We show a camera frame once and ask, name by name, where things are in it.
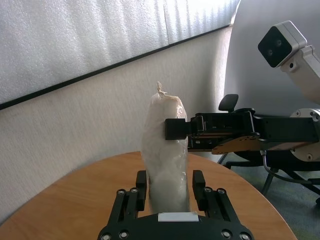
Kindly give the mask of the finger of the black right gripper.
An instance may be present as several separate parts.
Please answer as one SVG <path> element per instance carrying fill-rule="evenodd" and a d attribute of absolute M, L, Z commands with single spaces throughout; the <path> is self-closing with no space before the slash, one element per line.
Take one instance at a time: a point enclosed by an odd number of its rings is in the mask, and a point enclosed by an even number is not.
<path fill-rule="evenodd" d="M 227 138 L 193 138 L 188 137 L 187 150 L 189 152 L 231 152 L 232 148 L 226 144 Z"/>
<path fill-rule="evenodd" d="M 197 113 L 190 121 L 167 118 L 164 121 L 166 140 L 225 139 L 234 136 L 257 136 L 250 110 L 225 113 Z"/>

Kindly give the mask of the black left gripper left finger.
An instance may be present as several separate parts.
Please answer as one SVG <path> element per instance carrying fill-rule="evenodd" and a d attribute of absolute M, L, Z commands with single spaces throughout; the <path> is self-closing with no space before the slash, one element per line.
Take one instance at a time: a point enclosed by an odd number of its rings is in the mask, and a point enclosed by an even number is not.
<path fill-rule="evenodd" d="M 139 170 L 136 175 L 135 187 L 129 191 L 119 189 L 116 192 L 109 222 L 135 220 L 138 213 L 144 211 L 147 195 L 147 173 Z"/>

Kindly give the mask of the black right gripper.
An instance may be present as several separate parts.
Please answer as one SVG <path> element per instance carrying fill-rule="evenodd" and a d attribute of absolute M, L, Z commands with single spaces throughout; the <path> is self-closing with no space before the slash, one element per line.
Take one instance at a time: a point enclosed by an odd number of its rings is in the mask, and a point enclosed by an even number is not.
<path fill-rule="evenodd" d="M 214 155 L 246 151 L 285 151 L 315 144 L 319 127 L 310 117 L 256 117 L 227 128 L 211 150 Z"/>

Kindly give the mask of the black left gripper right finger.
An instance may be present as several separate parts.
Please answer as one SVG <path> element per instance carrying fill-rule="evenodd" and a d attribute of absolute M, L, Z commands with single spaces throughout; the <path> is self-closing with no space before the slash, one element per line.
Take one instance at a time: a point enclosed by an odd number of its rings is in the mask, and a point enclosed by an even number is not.
<path fill-rule="evenodd" d="M 238 222 L 238 216 L 223 188 L 213 190 L 206 186 L 201 170 L 193 170 L 192 189 L 199 211 L 203 211 L 207 218 L 220 221 Z"/>

